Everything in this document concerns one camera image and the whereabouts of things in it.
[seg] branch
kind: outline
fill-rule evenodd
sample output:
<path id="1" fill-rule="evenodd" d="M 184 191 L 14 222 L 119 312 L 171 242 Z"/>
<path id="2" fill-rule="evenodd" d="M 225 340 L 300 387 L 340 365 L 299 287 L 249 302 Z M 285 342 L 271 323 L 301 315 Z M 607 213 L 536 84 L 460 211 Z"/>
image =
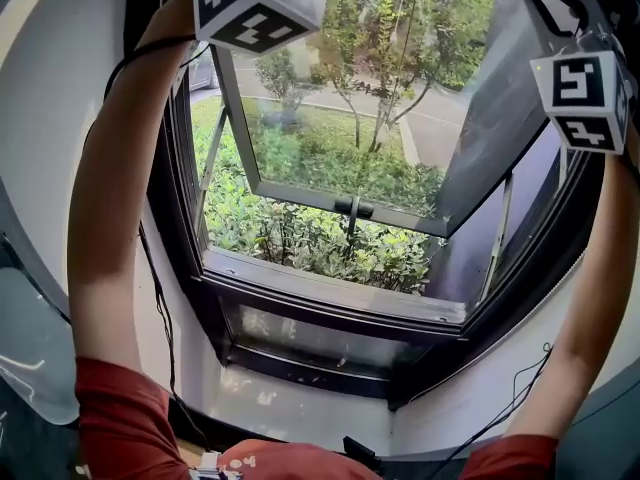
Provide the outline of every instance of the branch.
<path id="1" fill-rule="evenodd" d="M 442 66 L 442 61 L 439 60 L 438 65 L 436 66 L 436 69 L 434 69 L 433 73 L 431 73 L 431 76 L 427 80 L 427 84 L 424 86 L 424 89 L 420 93 L 420 96 L 418 96 L 416 101 L 414 101 L 411 105 L 409 105 L 402 112 L 400 112 L 396 117 L 394 117 L 391 120 L 391 123 L 389 123 L 389 126 L 393 126 L 394 124 L 396 124 L 402 117 L 407 115 L 409 112 L 411 112 L 414 108 L 416 108 L 419 105 L 419 103 L 422 101 L 422 98 L 424 98 L 425 94 L 427 94 L 427 92 L 429 91 L 429 89 L 431 89 L 431 86 L 435 82 L 436 76 L 438 76 L 438 71 L 440 71 L 441 66 Z"/>

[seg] open window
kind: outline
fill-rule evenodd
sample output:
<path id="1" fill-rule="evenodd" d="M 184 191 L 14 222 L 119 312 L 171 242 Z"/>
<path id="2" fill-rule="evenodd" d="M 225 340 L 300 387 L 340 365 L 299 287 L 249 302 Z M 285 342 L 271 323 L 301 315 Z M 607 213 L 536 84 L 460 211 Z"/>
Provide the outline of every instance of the open window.
<path id="1" fill-rule="evenodd" d="M 223 363 L 402 403 L 535 306 L 600 175 L 545 117 L 537 37 L 522 0 L 330 0 L 265 57 L 194 46 L 150 198 Z"/>

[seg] black window frame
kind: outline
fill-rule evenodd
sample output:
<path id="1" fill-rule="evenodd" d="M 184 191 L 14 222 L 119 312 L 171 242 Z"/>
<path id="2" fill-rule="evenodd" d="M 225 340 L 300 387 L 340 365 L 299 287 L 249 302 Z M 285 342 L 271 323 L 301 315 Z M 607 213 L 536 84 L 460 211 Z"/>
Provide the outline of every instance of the black window frame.
<path id="1" fill-rule="evenodd" d="M 159 1 L 127 0 L 127 22 L 131 25 L 125 30 L 126 51 L 131 51 L 137 43 Z M 581 8 L 576 6 L 576 9 L 579 12 Z M 236 363 L 307 386 L 309 380 L 317 376 L 317 369 L 308 365 L 283 361 L 234 343 L 219 303 L 221 294 L 233 297 L 235 303 L 324 327 L 429 345 L 429 351 L 421 360 L 398 368 L 391 379 L 326 371 L 322 381 L 314 384 L 314 387 L 342 393 L 384 398 L 390 408 L 396 409 L 469 364 L 502 338 L 561 281 L 586 247 L 604 162 L 602 156 L 577 153 L 551 208 L 541 221 L 525 219 L 530 239 L 508 264 L 500 266 L 489 296 L 462 325 L 363 315 L 353 309 L 252 285 L 233 275 L 212 274 L 202 261 L 202 229 L 197 233 L 194 231 L 193 198 L 186 195 L 185 190 L 193 166 L 180 162 L 181 158 L 188 158 L 188 148 L 192 147 L 189 113 L 184 112 L 189 97 L 188 89 L 185 89 L 188 88 L 188 75 L 187 70 L 181 91 L 167 104 L 148 198 L 181 288 L 222 365 Z"/>

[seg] tree trunk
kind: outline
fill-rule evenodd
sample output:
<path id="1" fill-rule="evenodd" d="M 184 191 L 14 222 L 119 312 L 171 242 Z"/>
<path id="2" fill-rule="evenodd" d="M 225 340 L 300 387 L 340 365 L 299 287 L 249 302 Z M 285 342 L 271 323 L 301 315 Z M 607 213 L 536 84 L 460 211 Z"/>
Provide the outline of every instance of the tree trunk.
<path id="1" fill-rule="evenodd" d="M 351 103 L 351 100 L 347 97 L 347 95 L 344 92 L 342 92 L 338 88 L 335 82 L 333 82 L 333 86 L 336 88 L 336 91 L 338 92 L 338 94 L 342 96 L 342 99 L 347 102 L 347 105 L 349 105 L 349 108 L 351 109 L 351 113 L 353 114 L 353 117 L 356 121 L 356 148 L 360 149 L 360 116 L 358 115 L 358 112 L 356 112 L 356 109 Z"/>
<path id="2" fill-rule="evenodd" d="M 382 101 L 378 104 L 378 116 L 376 117 L 376 127 L 373 130 L 373 140 L 371 141 L 371 145 L 369 146 L 369 153 L 373 153 L 376 150 L 376 143 L 378 140 L 378 133 L 380 132 L 380 127 L 382 126 L 382 122 L 384 121 L 384 108 L 381 105 Z"/>
<path id="3" fill-rule="evenodd" d="M 436 76 L 438 75 L 438 71 L 440 71 L 441 65 L 442 63 L 439 62 L 438 65 L 436 66 L 436 69 L 433 71 L 433 73 L 431 73 L 431 76 L 427 80 L 427 84 L 424 86 L 424 89 L 420 93 L 420 96 L 418 96 L 418 99 L 416 99 L 416 101 L 414 101 L 411 105 L 409 105 L 402 112 L 400 112 L 396 117 L 394 117 L 389 123 L 389 126 L 393 126 L 394 124 L 396 124 L 402 117 L 406 116 L 409 112 L 411 112 L 414 108 L 418 106 L 418 104 L 422 101 L 422 98 L 424 98 L 424 95 L 427 94 L 429 89 L 431 89 L 431 87 L 433 86 L 433 83 L 436 80 Z"/>

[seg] cable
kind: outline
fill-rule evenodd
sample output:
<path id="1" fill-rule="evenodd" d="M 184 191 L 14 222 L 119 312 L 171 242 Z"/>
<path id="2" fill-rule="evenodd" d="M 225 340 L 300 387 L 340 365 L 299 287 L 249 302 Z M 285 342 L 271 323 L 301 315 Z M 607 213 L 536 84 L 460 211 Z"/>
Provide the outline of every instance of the cable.
<path id="1" fill-rule="evenodd" d="M 549 354 L 549 352 L 551 352 L 551 344 L 550 343 L 545 343 L 542 346 L 542 350 L 544 350 L 547 354 Z M 523 368 L 522 370 L 520 370 L 519 372 L 516 372 L 516 374 L 513 376 L 513 401 L 511 402 L 511 406 L 513 407 L 516 401 L 516 380 L 518 380 L 518 375 L 520 375 L 521 373 L 527 372 L 533 368 L 535 368 L 536 366 L 538 366 L 540 363 L 542 362 L 546 362 L 548 356 L 544 356 L 542 359 L 540 359 L 540 361 L 538 361 L 535 364 L 532 364 L 531 366 L 529 366 L 528 368 Z"/>
<path id="2" fill-rule="evenodd" d="M 194 34 L 190 34 L 187 36 L 178 36 L 178 37 L 166 37 L 164 39 L 158 39 L 157 41 L 152 41 L 151 43 L 147 43 L 142 45 L 140 48 L 134 50 L 130 55 L 126 56 L 122 59 L 116 67 L 113 69 L 111 76 L 109 77 L 109 81 L 107 82 L 107 86 L 104 90 L 104 99 L 107 99 L 107 95 L 111 92 L 111 88 L 113 87 L 114 82 L 116 81 L 117 76 L 120 72 L 129 64 L 131 64 L 134 60 L 143 57 L 149 53 L 156 52 L 158 50 L 163 50 L 165 48 L 171 48 L 173 46 L 178 46 L 182 43 L 188 43 L 191 41 L 195 41 L 196 36 Z"/>
<path id="3" fill-rule="evenodd" d="M 182 64 L 180 64 L 180 68 L 183 68 L 183 67 L 188 66 L 189 64 L 191 64 L 194 60 L 199 58 L 208 49 L 209 49 L 209 45 L 207 45 L 205 48 L 203 48 L 202 51 L 198 55 L 196 55 L 195 57 L 191 57 L 187 62 L 183 62 Z"/>
<path id="4" fill-rule="evenodd" d="M 398 90 L 398 79 L 400 78 L 400 70 L 402 69 L 402 62 L 404 61 L 404 56 L 407 52 L 407 45 L 409 44 L 409 34 L 411 33 L 411 25 L 413 25 L 413 16 L 416 12 L 416 3 L 418 0 L 413 0 L 411 3 L 411 14 L 409 15 L 409 28 L 407 29 L 407 37 L 404 40 L 404 45 L 402 47 L 402 54 L 400 55 L 400 62 L 398 62 L 398 69 L 396 71 L 396 81 L 393 86 L 393 92 L 391 93 L 391 100 L 389 104 L 389 110 L 387 110 L 386 121 L 389 121 L 389 116 L 391 115 L 391 110 L 396 98 L 396 91 Z"/>
<path id="5" fill-rule="evenodd" d="M 477 441 L 480 437 L 486 434 L 493 427 L 500 425 L 501 423 L 509 419 L 509 417 L 525 402 L 525 400 L 529 396 L 529 393 L 531 392 L 531 389 L 533 389 L 533 385 L 535 384 L 536 380 L 538 379 L 538 377 L 540 377 L 540 375 L 542 375 L 542 370 L 544 369 L 545 364 L 547 364 L 547 361 L 549 360 L 549 356 L 551 355 L 551 351 L 553 350 L 553 347 L 549 343 L 545 343 L 543 346 L 543 350 L 545 351 L 545 356 L 540 361 L 538 361 L 532 366 L 529 366 L 527 368 L 524 368 L 523 370 L 520 370 L 514 375 L 514 378 L 513 378 L 514 386 L 515 386 L 515 380 L 519 374 L 527 370 L 530 370 L 537 365 L 540 365 L 531 382 L 527 384 L 524 388 L 522 388 L 522 390 L 517 395 L 514 394 L 513 400 L 504 409 L 502 409 L 489 423 L 487 423 L 480 431 L 476 432 L 473 436 L 467 439 L 467 441 L 465 441 L 463 444 L 458 446 L 458 448 L 456 448 L 451 454 L 449 454 L 449 456 L 440 464 L 440 466 L 436 468 L 436 470 L 433 473 L 431 473 L 431 475 L 428 477 L 427 480 L 433 480 L 436 477 L 436 475 L 440 473 L 440 471 L 442 471 L 453 460 L 453 458 L 456 455 L 458 455 L 467 446 Z M 515 403 L 515 401 L 518 398 L 520 398 L 520 396 L 523 393 L 524 393 L 524 396 L 518 401 L 518 403 Z"/>
<path id="6" fill-rule="evenodd" d="M 629 151 L 628 151 L 627 148 L 624 149 L 624 152 L 620 156 L 620 159 L 621 159 L 622 163 L 624 164 L 624 166 L 629 170 L 630 174 L 632 175 L 633 180 L 634 180 L 634 182 L 636 183 L 636 185 L 638 187 L 638 190 L 640 190 L 640 172 L 638 171 L 638 169 L 633 164 L 633 161 L 631 160 L 631 156 L 629 155 Z M 540 361 L 538 361 L 537 363 L 535 363 L 535 364 L 533 364 L 533 365 L 531 365 L 531 366 L 529 366 L 527 368 L 523 368 L 522 370 L 518 371 L 514 375 L 514 377 L 513 377 L 513 398 L 512 398 L 511 403 L 509 405 L 507 405 L 507 407 L 505 407 L 502 411 L 500 411 L 498 413 L 498 415 L 495 418 L 493 418 L 493 420 L 491 420 L 487 425 L 485 425 L 484 428 L 482 428 L 482 430 L 480 430 L 479 432 L 477 432 L 476 434 L 471 436 L 466 442 L 464 442 L 462 445 L 460 445 L 458 448 L 456 448 L 440 464 L 440 466 L 438 468 L 436 468 L 436 470 L 428 477 L 428 480 L 432 480 L 433 478 L 435 478 L 435 476 L 440 471 L 442 471 L 451 462 L 451 460 L 453 460 L 453 458 L 456 455 L 458 455 L 458 453 L 460 453 L 462 450 L 464 450 L 467 446 L 471 445 L 474 441 L 479 439 L 481 436 L 483 436 L 485 433 L 487 433 L 490 429 L 492 429 L 496 425 L 499 425 L 500 423 L 503 423 L 504 421 L 506 421 L 525 402 L 525 400 L 529 396 L 529 393 L 531 392 L 531 389 L 533 388 L 533 385 L 534 385 L 535 381 L 542 374 L 542 370 L 544 369 L 545 364 L 549 360 L 549 356 L 551 355 L 551 352 L 553 351 L 553 347 L 549 343 L 545 343 L 544 346 L 543 346 L 543 350 L 545 351 L 545 356 Z M 525 388 L 523 388 L 518 393 L 518 395 L 516 396 L 516 380 L 517 380 L 518 376 L 521 373 L 524 373 L 524 372 L 526 372 L 528 370 L 531 370 L 532 368 L 535 368 L 538 365 L 540 365 L 540 366 L 539 366 L 538 370 L 536 371 L 536 374 L 534 375 L 533 380 Z M 613 398 L 612 400 L 607 402 L 602 407 L 596 409 L 595 411 L 593 411 L 592 413 L 588 414 L 587 416 L 585 416 L 585 417 L 579 419 L 578 421 L 574 422 L 571 425 L 571 427 L 579 425 L 583 421 L 591 418 L 592 416 L 595 416 L 600 411 L 603 411 L 604 409 L 606 409 L 610 405 L 612 405 L 615 402 L 617 402 L 618 400 L 620 400 L 623 396 L 625 396 L 626 394 L 631 392 L 638 385 L 640 385 L 640 380 L 638 380 L 635 383 L 633 383 L 629 388 L 627 388 L 625 391 L 620 393 L 618 396 L 616 396 L 615 398 Z M 520 395 L 522 395 L 523 393 L 524 393 L 524 396 L 520 399 L 520 401 L 518 403 L 516 403 L 516 400 L 518 398 L 520 398 Z"/>
<path id="7" fill-rule="evenodd" d="M 141 57 L 143 57 L 143 56 L 145 56 L 145 55 L 147 55 L 149 53 L 152 53 L 152 52 L 155 52 L 155 51 L 158 51 L 158 50 L 162 50 L 162 49 L 165 49 L 165 48 L 170 48 L 170 47 L 173 47 L 173 46 L 177 46 L 179 44 L 190 42 L 190 41 L 194 41 L 194 40 L 195 40 L 195 35 L 170 37 L 170 38 L 160 39 L 158 41 L 153 41 L 151 43 L 145 44 L 145 45 L 141 46 L 140 48 L 136 49 L 130 55 L 128 55 L 124 59 L 122 59 L 116 65 L 116 67 L 114 68 L 113 72 L 111 73 L 111 76 L 109 77 L 109 81 L 107 82 L 107 86 L 105 88 L 105 93 L 104 93 L 104 98 L 106 99 L 107 96 L 109 95 L 109 93 L 111 92 L 113 84 L 115 83 L 115 80 L 118 77 L 118 75 L 120 74 L 120 72 L 126 66 L 131 64 L 134 60 L 139 59 L 139 58 L 141 58 Z M 207 50 L 207 48 L 203 49 L 198 55 L 196 55 L 195 57 L 191 58 L 187 62 L 181 64 L 180 67 L 187 66 L 188 64 L 190 64 L 191 62 L 196 60 L 198 57 L 200 57 Z M 92 128 L 93 128 L 93 125 L 91 125 L 91 128 L 89 128 L 89 132 L 87 133 L 87 136 L 89 135 L 89 133 L 91 133 L 91 129 Z M 182 410 L 182 412 L 186 416 L 187 421 L 189 422 L 191 427 L 193 427 L 195 432 L 202 439 L 202 443 L 204 445 L 205 451 L 210 452 L 211 451 L 211 447 L 209 445 L 209 440 L 207 439 L 207 436 L 205 435 L 205 433 L 202 430 L 200 430 L 200 428 L 191 419 L 191 415 L 189 414 L 189 409 L 187 408 L 187 405 L 184 403 L 182 398 L 180 398 L 178 393 L 176 393 L 176 388 L 175 388 L 175 385 L 176 385 L 176 361 L 175 361 L 175 354 L 174 354 L 174 348 L 173 348 L 173 345 L 174 345 L 174 340 L 173 340 L 173 338 L 174 338 L 174 336 L 173 336 L 173 321 L 171 320 L 171 313 L 169 313 L 169 309 L 167 307 L 167 301 L 166 301 L 166 299 L 164 297 L 164 290 L 162 289 L 162 284 L 160 283 L 160 278 L 158 277 L 158 272 L 156 271 L 156 267 L 155 267 L 155 264 L 153 262 L 153 257 L 151 256 L 151 249 L 149 247 L 149 242 L 147 240 L 147 236 L 146 236 L 146 233 L 144 231 L 144 227 L 142 225 L 142 222 L 140 222 L 140 225 L 139 225 L 138 229 L 139 229 L 140 241 L 142 242 L 142 248 L 144 249 L 145 255 L 147 256 L 147 261 L 149 262 L 149 267 L 151 269 L 151 278 L 153 279 L 153 285 L 154 285 L 155 297 L 156 297 L 156 310 L 158 311 L 158 313 L 162 317 L 162 323 L 164 325 L 164 333 L 165 333 L 165 337 L 167 339 L 167 345 L 169 346 L 169 362 L 170 362 L 169 387 L 171 389 L 171 394 L 173 395 L 176 403 L 178 404 L 178 407 L 180 407 L 180 409 Z"/>

